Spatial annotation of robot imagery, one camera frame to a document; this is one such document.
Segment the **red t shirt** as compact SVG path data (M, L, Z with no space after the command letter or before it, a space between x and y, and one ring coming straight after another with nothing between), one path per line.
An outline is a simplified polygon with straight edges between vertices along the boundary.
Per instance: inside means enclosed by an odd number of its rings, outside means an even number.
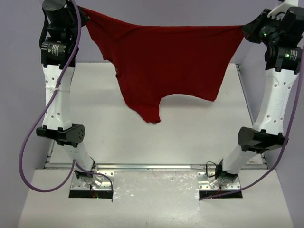
M91 39L115 67L126 105L152 124L160 122L160 102L166 96L215 101L243 40L240 25L144 26L91 9L84 13Z

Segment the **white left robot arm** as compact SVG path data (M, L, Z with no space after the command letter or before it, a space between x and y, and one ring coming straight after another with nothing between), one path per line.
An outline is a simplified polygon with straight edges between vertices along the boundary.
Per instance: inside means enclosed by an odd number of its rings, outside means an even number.
M94 161L83 140L85 127L70 118L70 87L76 67L81 28L88 21L72 0L45 0L45 24L39 47L45 77L46 109L37 136L56 141L78 166L91 171Z

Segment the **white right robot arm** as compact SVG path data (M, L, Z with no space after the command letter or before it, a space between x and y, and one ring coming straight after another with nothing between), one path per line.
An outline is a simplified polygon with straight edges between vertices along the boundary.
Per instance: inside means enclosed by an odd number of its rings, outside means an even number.
M304 31L304 9L289 6L279 11L281 19L269 9L242 27L245 39L266 46L266 85L262 104L252 128L239 130L236 148L216 166L215 179L233 183L241 168L257 154L283 146L283 120L291 88L300 72L303 50L298 46Z

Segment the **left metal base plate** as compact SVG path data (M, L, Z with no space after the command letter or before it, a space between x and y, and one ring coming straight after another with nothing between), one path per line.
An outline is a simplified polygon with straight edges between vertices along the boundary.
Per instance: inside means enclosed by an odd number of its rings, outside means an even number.
M95 190L95 191L110 191L111 182L114 182L114 171L97 171L97 173L103 175L96 175L92 179L88 177L76 177L73 174L70 190Z

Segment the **metal base plate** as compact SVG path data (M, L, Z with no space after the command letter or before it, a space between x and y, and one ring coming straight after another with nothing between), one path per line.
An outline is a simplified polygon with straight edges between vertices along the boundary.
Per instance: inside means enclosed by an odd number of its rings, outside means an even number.
M95 191L110 191L111 182L114 182L114 171L97 171L97 173L103 175L96 175L92 179L88 177L76 177L73 174L70 190L95 190Z
M206 173L205 171L199 171L197 173L199 190L212 191L219 189L240 189L241 184L238 177L233 182L224 182L216 180L215 177L213 177L214 173L214 170L208 171L208 173Z

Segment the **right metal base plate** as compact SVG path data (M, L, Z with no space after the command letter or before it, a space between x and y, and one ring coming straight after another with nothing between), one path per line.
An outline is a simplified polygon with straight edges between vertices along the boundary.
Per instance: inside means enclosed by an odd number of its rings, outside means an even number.
M208 173L206 173L205 171L199 171L197 173L199 190L212 191L219 189L240 189L241 184L238 177L233 182L224 182L216 180L215 177L213 177L214 173L214 170L208 171Z

